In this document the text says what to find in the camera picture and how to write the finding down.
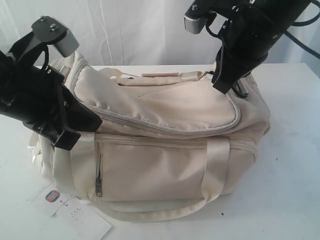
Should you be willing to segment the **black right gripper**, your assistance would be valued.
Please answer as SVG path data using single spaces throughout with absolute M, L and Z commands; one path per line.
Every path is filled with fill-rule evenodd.
M 240 78 L 261 65 L 269 50 L 310 4 L 309 0 L 242 2 L 222 35 L 223 45 L 211 79 L 226 94 Z

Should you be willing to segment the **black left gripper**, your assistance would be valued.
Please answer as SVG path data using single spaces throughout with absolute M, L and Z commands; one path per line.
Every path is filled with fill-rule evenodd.
M 33 60 L 17 62 L 11 52 L 0 54 L 0 113 L 67 151 L 80 139 L 78 132 L 94 133 L 103 122 L 66 88 L 62 74 L 49 66 L 48 50 L 41 68 Z

